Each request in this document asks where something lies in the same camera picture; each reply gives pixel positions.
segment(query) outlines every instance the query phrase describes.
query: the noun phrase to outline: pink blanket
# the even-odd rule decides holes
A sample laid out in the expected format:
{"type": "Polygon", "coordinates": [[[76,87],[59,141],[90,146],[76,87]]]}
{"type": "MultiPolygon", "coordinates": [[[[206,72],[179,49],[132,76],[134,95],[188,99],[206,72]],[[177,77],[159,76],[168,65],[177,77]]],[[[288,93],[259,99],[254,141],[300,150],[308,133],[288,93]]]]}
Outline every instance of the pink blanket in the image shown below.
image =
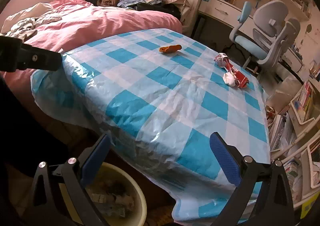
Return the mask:
{"type": "MultiPolygon", "coordinates": [[[[26,44],[58,52],[61,48],[69,51],[102,38],[138,30],[167,28],[182,33],[178,19],[158,11],[95,7],[85,0],[54,0],[50,4],[62,15],[62,20],[38,27],[38,33],[26,44]]],[[[46,127],[46,115],[31,94],[33,71],[7,73],[4,79],[22,105],[46,127]]]]}

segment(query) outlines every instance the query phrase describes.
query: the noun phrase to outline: office chair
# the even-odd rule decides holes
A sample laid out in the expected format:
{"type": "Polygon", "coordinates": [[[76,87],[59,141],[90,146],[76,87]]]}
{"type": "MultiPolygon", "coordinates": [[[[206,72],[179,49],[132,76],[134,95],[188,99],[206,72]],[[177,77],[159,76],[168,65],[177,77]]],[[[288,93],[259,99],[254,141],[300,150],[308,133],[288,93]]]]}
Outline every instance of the office chair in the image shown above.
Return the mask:
{"type": "MultiPolygon", "coordinates": [[[[250,12],[251,3],[246,1],[241,15],[238,17],[239,24],[234,27],[229,38],[232,42],[239,44],[254,56],[254,60],[262,68],[271,69],[276,66],[280,57],[294,43],[300,32],[300,23],[295,18],[290,18],[287,21],[285,20],[289,10],[282,1],[273,0],[268,2],[255,12],[253,15],[253,22],[267,36],[271,38],[275,37],[275,40],[270,41],[259,30],[253,29],[253,39],[255,41],[255,43],[253,43],[249,39],[237,34],[238,30],[249,17],[250,12]]],[[[243,68],[247,67],[252,56],[246,60],[243,68]]]]}

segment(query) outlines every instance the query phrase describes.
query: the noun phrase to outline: red wrapper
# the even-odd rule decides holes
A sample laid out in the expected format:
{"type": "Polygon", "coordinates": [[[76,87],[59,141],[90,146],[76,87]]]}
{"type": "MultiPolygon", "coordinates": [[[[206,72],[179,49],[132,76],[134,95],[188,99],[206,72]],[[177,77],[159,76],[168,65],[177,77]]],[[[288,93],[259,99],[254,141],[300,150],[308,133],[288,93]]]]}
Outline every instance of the red wrapper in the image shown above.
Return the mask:
{"type": "Polygon", "coordinates": [[[228,72],[232,73],[236,79],[236,83],[239,88],[246,88],[249,83],[248,78],[244,76],[238,69],[236,69],[232,64],[230,64],[229,59],[226,54],[219,53],[214,59],[219,67],[224,67],[228,72]]]}

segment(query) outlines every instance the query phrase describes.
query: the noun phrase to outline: checkered tablecloth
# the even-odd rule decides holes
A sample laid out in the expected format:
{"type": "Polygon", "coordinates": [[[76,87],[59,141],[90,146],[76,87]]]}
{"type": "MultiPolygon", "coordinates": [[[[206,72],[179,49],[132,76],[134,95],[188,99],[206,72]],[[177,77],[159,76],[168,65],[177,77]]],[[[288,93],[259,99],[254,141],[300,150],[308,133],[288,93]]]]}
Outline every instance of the checkered tablecloth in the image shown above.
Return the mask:
{"type": "Polygon", "coordinates": [[[57,72],[35,72],[32,92],[48,115],[109,133],[124,160],[177,200],[174,219],[192,224],[217,216],[235,189],[210,150],[213,132],[270,161],[263,89],[236,65],[249,86],[228,87],[216,55],[167,29],[125,33],[68,52],[57,72]]]}

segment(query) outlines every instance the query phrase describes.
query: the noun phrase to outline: metal bolt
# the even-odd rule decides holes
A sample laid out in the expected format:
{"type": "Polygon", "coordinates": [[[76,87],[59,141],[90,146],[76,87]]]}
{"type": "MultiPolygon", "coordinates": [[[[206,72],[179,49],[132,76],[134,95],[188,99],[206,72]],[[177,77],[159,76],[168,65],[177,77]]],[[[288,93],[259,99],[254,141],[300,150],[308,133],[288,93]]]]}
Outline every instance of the metal bolt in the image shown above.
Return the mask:
{"type": "Polygon", "coordinates": [[[282,166],[282,162],[280,160],[275,161],[276,166],[282,166]]]}
{"type": "Polygon", "coordinates": [[[69,160],[68,160],[68,163],[70,164],[70,165],[72,165],[72,164],[74,164],[74,163],[76,163],[77,162],[77,159],[75,158],[75,157],[72,157],[72,158],[70,158],[69,160]]]}
{"type": "Polygon", "coordinates": [[[40,168],[44,168],[44,167],[46,166],[46,164],[47,164],[46,162],[42,161],[42,162],[39,164],[39,167],[40,167],[40,168]]]}
{"type": "Polygon", "coordinates": [[[250,156],[245,156],[245,157],[244,157],[244,161],[245,161],[246,163],[252,163],[253,158],[250,157],[250,156]]]}

